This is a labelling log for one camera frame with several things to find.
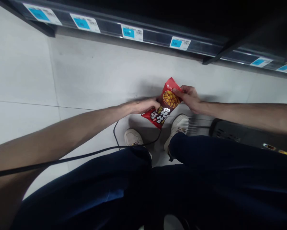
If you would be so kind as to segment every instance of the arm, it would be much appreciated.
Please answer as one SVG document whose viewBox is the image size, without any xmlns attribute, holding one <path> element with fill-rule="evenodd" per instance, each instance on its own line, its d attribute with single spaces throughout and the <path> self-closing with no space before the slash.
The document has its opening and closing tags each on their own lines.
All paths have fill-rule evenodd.
<svg viewBox="0 0 287 230">
<path fill-rule="evenodd" d="M 159 106 L 153 98 L 91 111 L 1 144 L 0 170 L 58 160 L 119 119 Z M 26 190 L 43 170 L 0 177 L 0 229 L 9 228 Z"/>
<path fill-rule="evenodd" d="M 203 102 L 194 87 L 183 85 L 181 88 L 184 90 L 184 94 L 177 90 L 174 93 L 182 98 L 190 110 L 196 114 L 209 115 L 274 133 L 287 134 L 287 104 Z"/>
</svg>

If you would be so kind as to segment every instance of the leg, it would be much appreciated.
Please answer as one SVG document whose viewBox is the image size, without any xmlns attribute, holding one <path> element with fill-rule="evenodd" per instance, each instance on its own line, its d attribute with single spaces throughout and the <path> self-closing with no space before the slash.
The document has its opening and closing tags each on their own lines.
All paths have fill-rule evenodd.
<svg viewBox="0 0 287 230">
<path fill-rule="evenodd" d="M 105 226 L 150 168 L 151 158 L 144 147 L 92 159 L 25 199 L 12 229 Z"/>
<path fill-rule="evenodd" d="M 169 148 L 204 189 L 210 188 L 205 191 L 213 195 L 215 222 L 287 229 L 287 155 L 183 133 L 174 135 Z"/>
</svg>

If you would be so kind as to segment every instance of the barcode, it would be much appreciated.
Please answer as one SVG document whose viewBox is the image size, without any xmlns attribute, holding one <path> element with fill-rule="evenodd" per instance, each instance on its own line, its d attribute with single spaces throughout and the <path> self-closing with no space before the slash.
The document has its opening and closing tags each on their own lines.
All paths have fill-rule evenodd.
<svg viewBox="0 0 287 230">
<path fill-rule="evenodd" d="M 47 13 L 47 15 L 54 17 L 54 14 L 52 14 L 52 13 L 50 13 L 50 12 L 46 12 L 46 13 Z"/>
<path fill-rule="evenodd" d="M 55 17 L 54 14 L 50 13 L 48 10 L 43 10 L 43 11 L 44 11 L 47 15 Z"/>
<path fill-rule="evenodd" d="M 88 20 L 88 22 L 89 22 L 90 24 L 94 25 L 94 26 L 97 25 L 96 22 L 93 22 L 93 21 L 91 21 L 91 20 Z"/>
</svg>

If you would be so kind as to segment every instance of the wire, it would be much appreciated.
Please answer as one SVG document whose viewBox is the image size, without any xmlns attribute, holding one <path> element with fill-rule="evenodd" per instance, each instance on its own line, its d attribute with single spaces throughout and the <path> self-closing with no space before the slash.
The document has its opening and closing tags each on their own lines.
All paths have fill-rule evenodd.
<svg viewBox="0 0 287 230">
<path fill-rule="evenodd" d="M 113 131 L 115 138 L 116 138 L 115 128 L 117 126 L 117 123 L 116 123 L 116 125 L 114 127 L 114 131 Z M 150 145 L 150 144 L 155 143 L 159 139 L 161 132 L 162 131 L 160 130 L 160 132 L 158 134 L 158 137 L 156 138 L 155 141 L 149 142 L 147 144 L 136 145 L 136 146 L 146 146 L 146 145 Z M 118 146 L 109 147 L 109 148 L 106 148 L 106 149 L 102 149 L 102 150 L 99 150 L 99 151 L 96 151 L 96 152 L 80 155 L 80 156 L 77 156 L 77 157 L 70 157 L 70 158 L 67 158 L 67 159 L 61 159 L 61 160 L 56 160 L 56 161 L 49 161 L 49 162 L 44 162 L 44 163 L 35 164 L 35 165 L 28 165 L 28 166 L 14 168 L 14 169 L 2 170 L 2 171 L 0 171 L 0 177 L 1 176 L 6 176 L 6 175 L 10 175 L 10 174 L 15 174 L 15 173 L 22 173 L 22 172 L 33 170 L 33 169 L 45 168 L 45 167 L 49 167 L 51 165 L 56 165 L 56 164 L 60 164 L 60 163 L 68 162 L 68 161 L 73 161 L 73 160 L 78 160 L 78 159 L 85 158 L 85 157 L 90 157 L 90 156 L 93 156 L 95 154 L 98 154 L 98 153 L 101 153 L 101 152 L 104 152 L 104 151 L 107 151 L 107 150 L 111 150 L 111 149 L 120 149 L 120 148 L 133 147 L 133 146 L 129 146 L 129 145 L 127 145 L 127 146 L 119 146 L 117 138 L 116 138 L 116 141 L 117 141 Z"/>
<path fill-rule="evenodd" d="M 115 137 L 115 139 L 116 139 L 117 146 L 119 147 L 119 143 L 118 143 L 118 140 L 117 140 L 117 137 L 116 137 L 116 134 L 115 134 L 115 130 L 116 130 L 116 126 L 117 126 L 118 122 L 119 122 L 119 121 L 117 121 L 117 123 L 115 124 L 115 127 L 114 127 L 114 137 Z"/>
</svg>

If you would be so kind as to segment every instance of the forearm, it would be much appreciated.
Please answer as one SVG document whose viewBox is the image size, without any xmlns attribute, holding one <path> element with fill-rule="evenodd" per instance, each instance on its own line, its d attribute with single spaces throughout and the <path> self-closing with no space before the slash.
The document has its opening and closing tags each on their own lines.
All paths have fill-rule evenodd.
<svg viewBox="0 0 287 230">
<path fill-rule="evenodd" d="M 91 111 L 4 143 L 0 170 L 57 160 L 128 114 L 128 105 Z"/>
<path fill-rule="evenodd" d="M 287 134 L 287 104 L 201 102 L 198 112 L 274 133 Z"/>
<path fill-rule="evenodd" d="M 0 170 L 57 160 L 130 114 L 129 104 L 91 111 L 0 145 Z M 0 229 L 8 229 L 22 198 L 44 169 L 0 177 Z"/>
</svg>

